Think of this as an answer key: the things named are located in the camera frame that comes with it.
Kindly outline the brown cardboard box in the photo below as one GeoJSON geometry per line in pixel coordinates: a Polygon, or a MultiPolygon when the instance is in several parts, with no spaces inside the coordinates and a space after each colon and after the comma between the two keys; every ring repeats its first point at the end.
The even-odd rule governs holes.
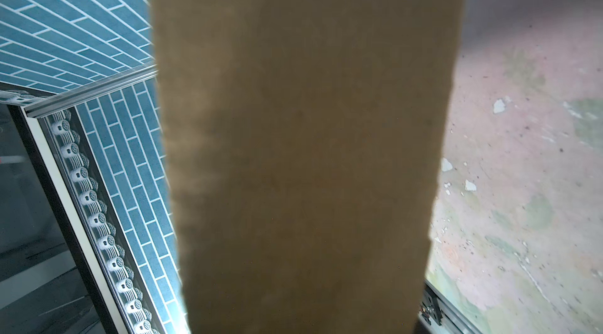
{"type": "Polygon", "coordinates": [[[150,0],[194,333],[411,333],[464,0],[150,0]]]}

